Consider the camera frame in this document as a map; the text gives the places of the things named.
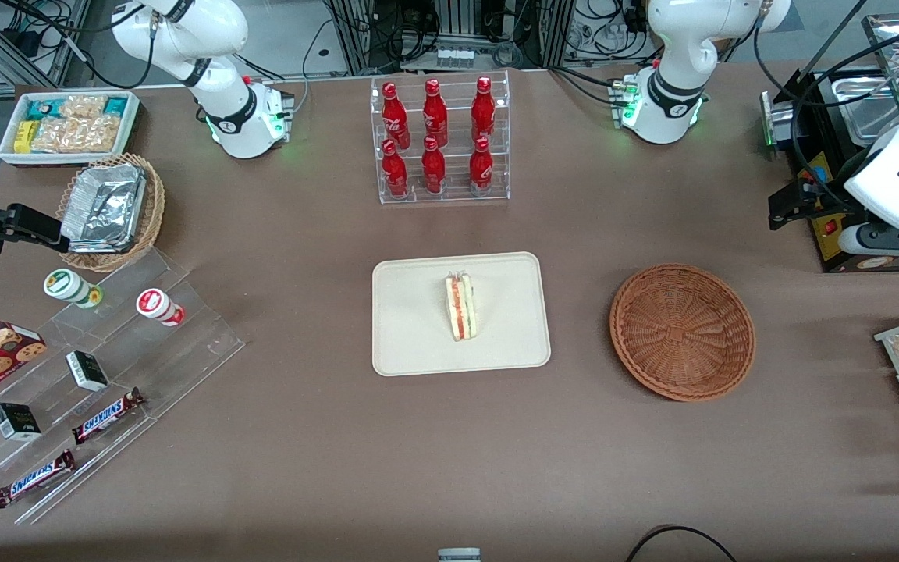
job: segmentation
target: bread slice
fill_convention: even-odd
[[[446,277],[446,309],[453,340],[468,340],[478,335],[477,311],[474,308],[474,285],[468,274]]]

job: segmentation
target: red bottle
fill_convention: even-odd
[[[384,168],[384,179],[388,184],[390,197],[404,199],[407,197],[407,167],[404,166],[404,160],[397,154],[397,146],[393,140],[384,139],[381,147],[384,150],[381,167]]]
[[[488,138],[479,137],[474,142],[474,154],[471,154],[471,193],[475,197],[484,197],[492,189],[492,154],[488,152]]]
[[[478,78],[478,95],[471,106],[471,136],[477,141],[481,135],[492,136],[495,132],[495,99],[492,98],[492,79]]]
[[[439,152],[439,142],[435,136],[425,138],[425,153],[421,156],[421,169],[425,171],[425,189],[439,195],[446,184],[446,158]]]
[[[397,148],[407,150],[411,146],[411,134],[407,132],[407,111],[397,99],[397,88],[393,82],[386,82],[381,88],[384,93],[384,128],[388,137],[397,143]]]
[[[435,137],[440,148],[450,142],[450,122],[446,117],[446,101],[439,93],[439,80],[425,80],[425,106],[421,110],[425,118],[425,134]]]

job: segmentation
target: small black box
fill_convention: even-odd
[[[109,381],[103,374],[103,369],[99,367],[96,358],[84,351],[73,351],[65,356],[68,360],[68,369],[75,377],[75,384],[86,390],[93,392],[102,392],[106,390]]]
[[[0,431],[11,441],[33,441],[40,437],[40,427],[29,406],[0,403]]]

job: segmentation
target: wicker basket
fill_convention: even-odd
[[[641,384],[667,398],[720,398],[752,367],[752,317],[727,284],[682,264],[627,279],[609,310],[620,360]]]
[[[61,254],[61,259],[72,267],[90,269],[99,273],[109,273],[118,267],[136,259],[145,250],[155,244],[158,231],[162,227],[162,213],[165,212],[165,188],[162,178],[155,173],[155,168],[147,163],[147,160],[134,154],[121,154],[89,164],[90,168],[104,168],[117,166],[118,164],[134,164],[147,172],[147,185],[145,186],[144,202],[140,204],[140,219],[136,233],[136,241],[129,251],[122,254],[76,254],[69,252]],[[65,194],[61,196],[61,204],[55,216],[60,220],[65,216],[68,208],[68,198],[71,197],[72,188],[75,186],[75,178],[68,182]]]

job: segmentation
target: brown table surface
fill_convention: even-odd
[[[368,80],[314,82],[293,141],[252,161],[187,90],[140,90],[158,246],[249,345],[41,522],[0,512],[0,560],[609,561],[663,523],[740,560],[899,560],[899,387],[872,340],[899,324],[899,274],[821,274],[804,225],[768,230],[787,170],[757,150],[759,69],[717,70],[672,146],[546,72],[510,79],[513,199],[425,209],[377,202]],[[0,205],[52,211],[71,175],[3,165]],[[545,367],[374,373],[377,263],[511,251],[542,263]],[[652,394],[610,344],[617,287],[670,261],[752,313],[752,372],[720,400]],[[0,319],[60,309],[40,288],[59,264],[8,245]]]

